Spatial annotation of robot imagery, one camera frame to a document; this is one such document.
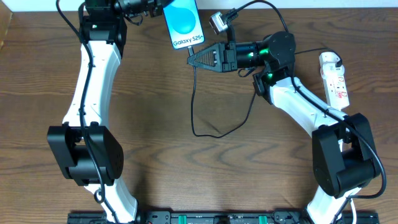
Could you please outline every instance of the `wooden table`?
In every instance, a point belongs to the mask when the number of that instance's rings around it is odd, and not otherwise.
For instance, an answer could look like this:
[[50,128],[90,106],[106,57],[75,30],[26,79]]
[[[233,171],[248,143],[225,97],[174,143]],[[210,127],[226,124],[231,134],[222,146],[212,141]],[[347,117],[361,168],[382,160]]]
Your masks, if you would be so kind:
[[[200,11],[206,43],[216,36]],[[356,200],[382,223],[398,219],[398,10],[281,10],[297,50],[327,45],[344,59],[351,106],[370,121],[388,176],[385,194]],[[77,13],[67,13],[77,24]],[[239,42],[282,29],[271,10],[235,20]],[[178,210],[303,208],[314,196],[311,139],[283,111],[257,97],[247,124],[223,139],[196,138],[190,127],[193,85],[188,52],[173,50],[163,17],[128,26],[123,62],[110,105],[110,130],[124,149],[123,176],[145,207]],[[297,56],[297,75],[325,99],[318,53]],[[63,178],[47,144],[72,101],[80,45],[56,12],[15,13],[0,51],[0,222],[65,223],[70,211],[101,210],[73,180]],[[223,133],[246,115],[250,77],[198,71],[198,133]],[[373,194],[380,178],[361,191]]]

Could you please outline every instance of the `white power strip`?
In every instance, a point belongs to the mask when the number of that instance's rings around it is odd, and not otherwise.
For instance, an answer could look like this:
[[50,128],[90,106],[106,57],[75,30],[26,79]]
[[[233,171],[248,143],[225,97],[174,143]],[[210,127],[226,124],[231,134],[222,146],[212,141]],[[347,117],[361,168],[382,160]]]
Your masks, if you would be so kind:
[[327,103],[332,108],[341,110],[349,106],[349,101],[344,65],[336,67],[338,61],[340,58],[333,52],[324,52],[319,56]]

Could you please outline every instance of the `black metal base plate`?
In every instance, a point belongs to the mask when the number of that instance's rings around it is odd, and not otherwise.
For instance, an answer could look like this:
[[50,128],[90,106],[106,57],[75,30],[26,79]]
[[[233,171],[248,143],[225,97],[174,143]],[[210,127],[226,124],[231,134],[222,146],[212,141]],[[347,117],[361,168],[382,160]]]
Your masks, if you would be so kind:
[[[170,213],[146,212],[135,224],[306,224],[300,223],[301,212],[272,213]],[[352,224],[351,213],[344,213],[339,224]],[[109,224],[105,213],[70,213],[68,224]],[[377,213],[357,213],[357,224],[379,224]]]

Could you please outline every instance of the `white wall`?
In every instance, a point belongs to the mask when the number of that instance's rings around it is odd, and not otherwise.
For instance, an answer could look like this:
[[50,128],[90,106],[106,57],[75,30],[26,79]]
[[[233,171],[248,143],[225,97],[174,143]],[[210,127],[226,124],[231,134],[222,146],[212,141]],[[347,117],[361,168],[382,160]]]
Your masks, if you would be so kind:
[[[55,0],[2,0],[13,12],[56,11]],[[197,0],[199,9],[231,9],[250,0]],[[398,0],[269,0],[278,8],[398,7]],[[83,0],[61,0],[63,11],[76,11]],[[265,4],[252,5],[255,8]]]

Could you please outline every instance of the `green light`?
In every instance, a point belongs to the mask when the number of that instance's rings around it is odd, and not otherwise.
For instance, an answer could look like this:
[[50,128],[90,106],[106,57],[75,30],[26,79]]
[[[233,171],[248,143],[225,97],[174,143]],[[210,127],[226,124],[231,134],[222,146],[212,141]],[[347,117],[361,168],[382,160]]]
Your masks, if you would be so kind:
[[269,53],[269,49],[260,50],[260,54],[268,54],[268,53]]

